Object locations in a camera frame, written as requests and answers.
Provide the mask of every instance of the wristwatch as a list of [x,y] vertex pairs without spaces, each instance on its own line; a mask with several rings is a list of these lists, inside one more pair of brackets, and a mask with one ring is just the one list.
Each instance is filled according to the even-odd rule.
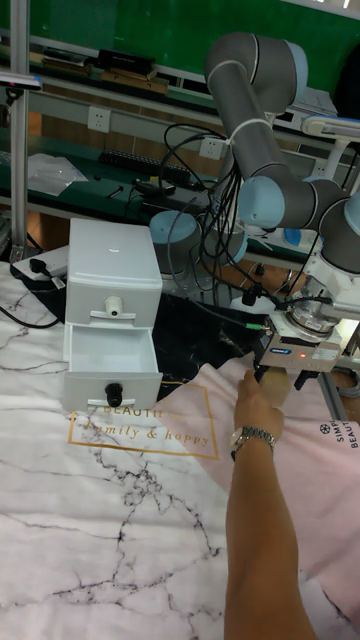
[[231,448],[231,457],[235,461],[235,454],[243,447],[245,442],[250,440],[250,438],[260,438],[261,440],[265,440],[271,448],[272,453],[274,453],[274,444],[275,438],[268,431],[264,429],[257,429],[256,427],[240,427],[237,429],[235,433],[232,434],[230,439],[230,448]]

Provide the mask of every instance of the aluminum pole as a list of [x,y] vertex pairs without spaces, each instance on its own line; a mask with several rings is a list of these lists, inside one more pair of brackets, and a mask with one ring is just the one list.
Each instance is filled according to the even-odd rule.
[[[11,0],[11,72],[29,73],[30,0]],[[27,144],[29,92],[11,107],[11,262],[27,253]]]

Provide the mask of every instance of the keyboard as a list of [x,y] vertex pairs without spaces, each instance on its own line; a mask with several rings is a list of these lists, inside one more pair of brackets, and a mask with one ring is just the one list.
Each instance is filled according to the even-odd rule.
[[[161,162],[159,160],[136,156],[134,153],[127,153],[126,151],[104,149],[99,156],[99,162],[132,171],[142,171],[150,176],[158,176],[160,174]],[[166,164],[162,177],[170,182],[185,184],[189,182],[190,171],[185,167],[178,167],[176,164]]]

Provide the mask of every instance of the watch strap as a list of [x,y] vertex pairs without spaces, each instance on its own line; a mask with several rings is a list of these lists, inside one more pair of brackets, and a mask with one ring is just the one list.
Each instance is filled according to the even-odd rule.
[[239,429],[239,438],[231,448],[231,457],[235,461],[235,455],[237,451],[244,446],[244,444],[250,440],[250,438],[259,438],[265,440],[270,445],[272,453],[274,453],[275,438],[271,433],[265,431],[265,429],[258,429],[257,427],[244,426]]

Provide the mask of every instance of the hand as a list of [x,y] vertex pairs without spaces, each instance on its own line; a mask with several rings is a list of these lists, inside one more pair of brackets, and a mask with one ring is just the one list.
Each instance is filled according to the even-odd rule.
[[276,441],[284,428],[284,414],[271,406],[251,371],[247,371],[244,380],[239,382],[235,407],[235,429],[245,426],[264,429]]

